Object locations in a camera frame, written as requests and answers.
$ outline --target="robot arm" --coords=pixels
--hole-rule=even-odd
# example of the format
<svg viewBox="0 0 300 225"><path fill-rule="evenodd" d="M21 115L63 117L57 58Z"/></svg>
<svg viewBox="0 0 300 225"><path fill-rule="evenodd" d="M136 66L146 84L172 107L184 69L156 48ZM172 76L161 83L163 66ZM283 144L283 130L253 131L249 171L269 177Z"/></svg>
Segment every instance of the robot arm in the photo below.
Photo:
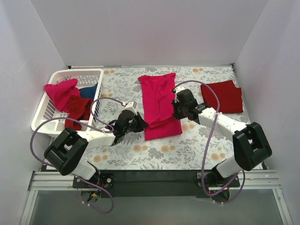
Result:
<svg viewBox="0 0 300 225"><path fill-rule="evenodd" d="M172 102L177 119L188 117L190 120L212 127L216 111L209 105L198 104L189 89L178 87ZM234 156L224 160L212 169L217 183L241 170L250 171L272 155L272 150L262 127L254 122L246 124L235 121L219 113L215 130L233 142Z"/></svg>
<svg viewBox="0 0 300 225"><path fill-rule="evenodd" d="M114 128L113 132L108 127L103 128L103 132L64 129L44 152L44 157L63 176L73 174L92 183L98 183L100 171L82 159L83 153L86 149L116 145L129 132L143 131L148 124L135 110L135 106L135 101L129 102L118 119L109 123Z"/></svg>

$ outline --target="pink fabric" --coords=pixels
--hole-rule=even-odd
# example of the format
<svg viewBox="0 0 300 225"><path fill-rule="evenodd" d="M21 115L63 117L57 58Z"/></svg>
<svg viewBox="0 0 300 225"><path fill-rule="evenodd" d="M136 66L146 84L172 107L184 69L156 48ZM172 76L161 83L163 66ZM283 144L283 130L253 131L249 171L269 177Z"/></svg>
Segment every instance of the pink fabric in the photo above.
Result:
<svg viewBox="0 0 300 225"><path fill-rule="evenodd" d="M145 129L145 139L153 140L182 134L180 120L173 116L171 102L175 94L171 89L175 87L175 73L164 76L141 76L142 103L145 121L149 127Z"/></svg>
<svg viewBox="0 0 300 225"><path fill-rule="evenodd" d="M59 111L70 113L67 108L67 102L71 95L79 96L80 91L75 86L77 85L77 79L71 79L67 81L59 82L58 84L46 84L44 89L50 99L53 101L55 108Z"/></svg>

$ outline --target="blue cloth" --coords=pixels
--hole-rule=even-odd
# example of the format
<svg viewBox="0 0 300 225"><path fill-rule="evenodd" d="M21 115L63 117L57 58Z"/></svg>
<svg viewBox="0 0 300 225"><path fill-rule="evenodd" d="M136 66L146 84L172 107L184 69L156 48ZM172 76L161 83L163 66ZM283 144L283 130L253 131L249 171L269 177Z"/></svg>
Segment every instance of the blue cloth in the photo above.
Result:
<svg viewBox="0 0 300 225"><path fill-rule="evenodd" d="M87 88L81 88L81 89L79 89L80 96L82 98L91 98L91 99L94 100L97 86L98 86L98 83L96 83L96 85L93 86L93 87L87 87Z"/></svg>

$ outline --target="gray floor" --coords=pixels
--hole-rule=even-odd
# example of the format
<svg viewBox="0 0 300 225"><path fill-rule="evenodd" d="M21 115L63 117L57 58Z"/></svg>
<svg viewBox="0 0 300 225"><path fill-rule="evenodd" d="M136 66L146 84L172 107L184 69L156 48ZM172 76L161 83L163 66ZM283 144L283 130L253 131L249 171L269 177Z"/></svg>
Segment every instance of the gray floor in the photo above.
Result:
<svg viewBox="0 0 300 225"><path fill-rule="evenodd" d="M103 215L82 205L79 191L39 191L31 225L281 225L272 190L244 190L238 199L220 206L193 197L120 197ZM109 199L99 207L110 208Z"/></svg>

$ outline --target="dark red towel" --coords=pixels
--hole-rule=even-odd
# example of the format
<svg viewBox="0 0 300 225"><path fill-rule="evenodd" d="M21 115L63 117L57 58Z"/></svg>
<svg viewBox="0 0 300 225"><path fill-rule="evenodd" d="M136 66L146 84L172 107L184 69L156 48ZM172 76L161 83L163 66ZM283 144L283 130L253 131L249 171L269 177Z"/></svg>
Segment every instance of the dark red towel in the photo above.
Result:
<svg viewBox="0 0 300 225"><path fill-rule="evenodd" d="M75 120L89 120L91 98L82 98L76 95L71 95L67 102L66 108L70 112L68 118ZM70 120L66 120L65 128L73 128L74 130L81 130L81 125Z"/></svg>
<svg viewBox="0 0 300 225"><path fill-rule="evenodd" d="M175 86L175 75L139 77L145 121L149 124L145 129L146 141L182 134L180 120L174 118L171 104L175 98L171 92Z"/></svg>
<svg viewBox="0 0 300 225"><path fill-rule="evenodd" d="M237 88L233 81L209 83L208 86L214 90L220 101L220 112L242 113L243 100L242 89ZM201 92L205 103L217 109L217 101L213 93L205 85L201 85Z"/></svg>

